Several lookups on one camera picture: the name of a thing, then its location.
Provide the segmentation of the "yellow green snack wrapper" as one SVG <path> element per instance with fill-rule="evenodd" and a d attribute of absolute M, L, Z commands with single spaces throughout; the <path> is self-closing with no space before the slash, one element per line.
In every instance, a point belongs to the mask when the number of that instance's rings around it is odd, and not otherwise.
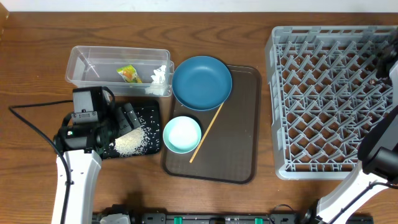
<path fill-rule="evenodd" d="M 141 78 L 139 77 L 136 69 L 132 65 L 118 68 L 116 71 L 127 83 L 142 83 Z"/>

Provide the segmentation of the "white tissue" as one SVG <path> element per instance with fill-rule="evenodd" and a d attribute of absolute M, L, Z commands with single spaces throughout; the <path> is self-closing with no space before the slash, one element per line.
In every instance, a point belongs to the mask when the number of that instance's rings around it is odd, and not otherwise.
<path fill-rule="evenodd" d="M 164 94 L 165 72 L 165 65 L 154 70 L 154 74 L 151 76 L 152 83 L 145 89 L 147 95 L 162 96 Z"/>

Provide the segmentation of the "mint green bowl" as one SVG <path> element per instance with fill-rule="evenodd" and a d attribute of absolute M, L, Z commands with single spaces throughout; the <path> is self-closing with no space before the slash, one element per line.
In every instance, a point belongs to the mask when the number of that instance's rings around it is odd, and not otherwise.
<path fill-rule="evenodd" d="M 177 154 L 186 154 L 197 148 L 201 141 L 201 127 L 191 117 L 172 118 L 163 131 L 166 148 Z"/>

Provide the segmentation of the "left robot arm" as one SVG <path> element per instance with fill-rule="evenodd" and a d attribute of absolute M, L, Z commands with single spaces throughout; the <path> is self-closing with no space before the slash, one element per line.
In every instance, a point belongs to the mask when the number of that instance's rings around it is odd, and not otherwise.
<path fill-rule="evenodd" d="M 106 86 L 74 89 L 72 102 L 51 142 L 58 154 L 52 223 L 91 223 L 105 150 L 141 125 L 132 105 L 117 107 Z"/>

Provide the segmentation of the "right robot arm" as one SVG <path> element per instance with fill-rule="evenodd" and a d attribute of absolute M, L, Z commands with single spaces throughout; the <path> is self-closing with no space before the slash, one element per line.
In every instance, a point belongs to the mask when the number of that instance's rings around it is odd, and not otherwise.
<path fill-rule="evenodd" d="M 362 140 L 355 168 L 307 210 L 301 223 L 347 223 L 370 198 L 397 188 L 397 37 L 382 50 L 376 78 L 392 85 L 392 110 Z"/>

